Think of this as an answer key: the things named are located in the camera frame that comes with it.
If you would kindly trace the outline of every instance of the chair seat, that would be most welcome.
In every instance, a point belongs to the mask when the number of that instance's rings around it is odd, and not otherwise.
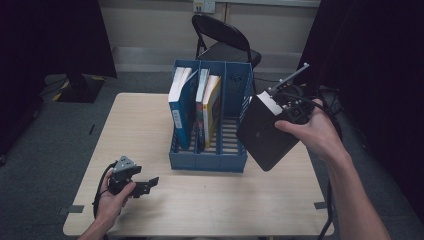
[[[252,57],[252,68],[255,68],[261,62],[261,54],[255,50],[250,50]],[[245,51],[233,48],[225,43],[217,42],[204,51],[199,60],[207,61],[226,61],[226,62],[249,62]]]

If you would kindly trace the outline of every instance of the gray carpet floor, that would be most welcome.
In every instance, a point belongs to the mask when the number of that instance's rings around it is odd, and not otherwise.
[[[94,103],[61,103],[52,100],[62,83],[61,77],[46,78],[49,85],[37,118],[9,150],[7,163],[0,168],[2,240],[73,239],[63,234],[66,215],[61,214],[61,210],[73,203],[115,96],[121,92],[167,93],[171,86],[169,72],[121,72],[118,79],[105,81]],[[284,76],[258,73],[255,77],[257,89],[264,89],[274,86],[270,81]],[[360,131],[344,113],[338,118],[345,146],[392,238],[424,239],[422,223],[391,176],[364,150]],[[310,156],[325,195],[328,181],[325,165],[313,154]],[[337,213],[334,221],[336,232],[326,239],[340,239]],[[312,240],[316,237],[274,239]]]

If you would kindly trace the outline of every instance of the light wood tabletop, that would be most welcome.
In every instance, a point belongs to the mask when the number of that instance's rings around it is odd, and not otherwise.
[[[249,156],[244,173],[172,170],[173,120],[167,94],[121,93],[112,106],[63,231],[81,235],[94,220],[92,202],[103,171],[127,156],[142,166],[133,181],[159,177],[149,195],[130,199],[108,235],[318,235],[326,209],[308,152],[297,144],[271,171]],[[327,231],[332,234],[333,226]]]

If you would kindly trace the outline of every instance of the power socket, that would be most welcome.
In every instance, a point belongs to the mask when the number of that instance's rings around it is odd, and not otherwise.
[[[215,2],[208,0],[193,0],[193,12],[215,13]]]

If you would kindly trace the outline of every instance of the blue file holder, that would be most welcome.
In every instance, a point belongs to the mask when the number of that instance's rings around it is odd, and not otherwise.
[[[253,70],[250,63],[176,60],[177,67],[208,68],[211,75],[221,76],[221,119],[208,149],[197,147],[197,129],[192,131],[191,146],[181,149],[174,131],[169,151],[173,170],[194,170],[242,173],[247,151],[238,141],[236,131],[249,104],[252,93]]]

